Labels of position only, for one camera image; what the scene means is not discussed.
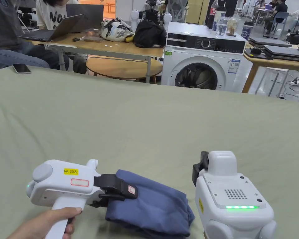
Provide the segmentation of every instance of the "control panel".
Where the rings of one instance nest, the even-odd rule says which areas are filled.
[[[245,42],[222,38],[197,37],[168,33],[167,45],[229,53],[243,53]]]

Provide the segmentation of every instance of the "green light strip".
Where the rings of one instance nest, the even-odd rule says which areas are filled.
[[[258,209],[259,206],[226,206],[226,209]]]

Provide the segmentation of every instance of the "yellow label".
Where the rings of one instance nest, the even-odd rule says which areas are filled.
[[[79,175],[78,169],[64,169],[65,175]]]
[[[199,207],[201,208],[202,214],[204,214],[204,206],[203,206],[203,203],[201,201],[201,198],[199,198]]]

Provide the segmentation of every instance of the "gripper handle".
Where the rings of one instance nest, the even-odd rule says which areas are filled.
[[[66,207],[82,208],[83,210],[85,203],[85,198],[58,197],[53,204],[52,210],[62,209]],[[69,220],[71,220],[71,218],[59,221],[54,224],[49,233],[46,235],[45,239],[62,239]]]

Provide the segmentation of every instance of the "finger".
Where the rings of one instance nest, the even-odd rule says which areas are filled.
[[[49,211],[49,220],[52,223],[56,223],[61,220],[65,220],[68,218],[75,217],[82,212],[82,208],[62,208],[57,210],[50,210]]]
[[[65,233],[72,235],[74,233],[74,225],[73,224],[67,225],[67,227],[65,228]]]

